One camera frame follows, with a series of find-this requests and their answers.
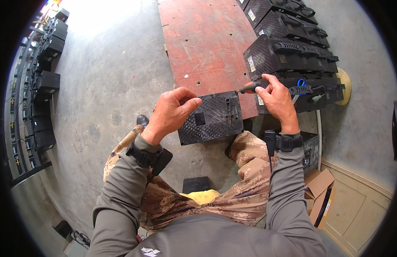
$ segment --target blue scissors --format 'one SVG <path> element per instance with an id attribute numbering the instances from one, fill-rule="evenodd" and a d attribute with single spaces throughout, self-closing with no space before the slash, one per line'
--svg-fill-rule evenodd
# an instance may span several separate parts
<path id="1" fill-rule="evenodd" d="M 299 79 L 299 81 L 297 81 L 297 86 L 304 86 L 304 85 L 307 85 L 307 84 L 304 82 L 304 79 Z"/>

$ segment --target red wooden board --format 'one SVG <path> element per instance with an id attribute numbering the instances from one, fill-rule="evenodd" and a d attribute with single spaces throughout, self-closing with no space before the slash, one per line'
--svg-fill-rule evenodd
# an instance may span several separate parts
<path id="1" fill-rule="evenodd" d="M 159 11 L 177 88 L 209 95 L 250 81 L 243 52 L 257 37 L 235 0 L 159 0 Z M 257 116 L 254 96 L 239 97 L 243 119 Z"/>

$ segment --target sleeve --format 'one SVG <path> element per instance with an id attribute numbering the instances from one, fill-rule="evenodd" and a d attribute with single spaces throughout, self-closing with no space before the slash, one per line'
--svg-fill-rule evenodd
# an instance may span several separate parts
<path id="1" fill-rule="evenodd" d="M 134 144 L 147 152 L 161 150 L 161 146 L 148 143 L 141 135 Z M 125 148 L 119 153 L 93 209 L 94 232 L 88 256 L 124 256 L 138 244 L 140 202 L 149 169 L 139 167 L 134 157 L 126 156 L 126 151 Z"/>
<path id="2" fill-rule="evenodd" d="M 282 135 L 298 138 L 300 132 Z M 266 228 L 284 235 L 300 251 L 301 256 L 326 256 L 321 237 L 306 212 L 301 163 L 303 148 L 295 148 L 292 152 L 278 151 L 277 157 L 270 178 Z"/>

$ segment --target camouflage pants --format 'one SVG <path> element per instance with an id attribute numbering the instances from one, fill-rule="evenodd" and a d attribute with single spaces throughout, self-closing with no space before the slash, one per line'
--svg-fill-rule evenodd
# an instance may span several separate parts
<path id="1" fill-rule="evenodd" d="M 104 167 L 104 182 L 118 160 L 118 153 L 129 146 L 143 131 L 137 125 L 110 154 Z M 238 167 L 241 181 L 210 203 L 199 205 L 194 200 L 175 192 L 160 176 L 146 187 L 141 200 L 140 226 L 155 233 L 178 217 L 196 213 L 217 213 L 238 223 L 255 226 L 266 214 L 266 204 L 270 190 L 270 164 L 266 144 L 244 131 L 232 144 L 230 158 Z M 272 158 L 274 168 L 277 156 Z"/>

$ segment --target cardboard box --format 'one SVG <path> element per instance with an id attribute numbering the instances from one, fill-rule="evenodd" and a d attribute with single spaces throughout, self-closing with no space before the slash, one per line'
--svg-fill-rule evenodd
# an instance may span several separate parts
<path id="1" fill-rule="evenodd" d="M 318 229 L 323 229 L 329 217 L 328 212 L 336 193 L 333 182 L 334 177 L 328 169 L 322 172 L 313 170 L 304 178 L 304 198 L 308 202 L 307 213 L 311 223 Z"/>

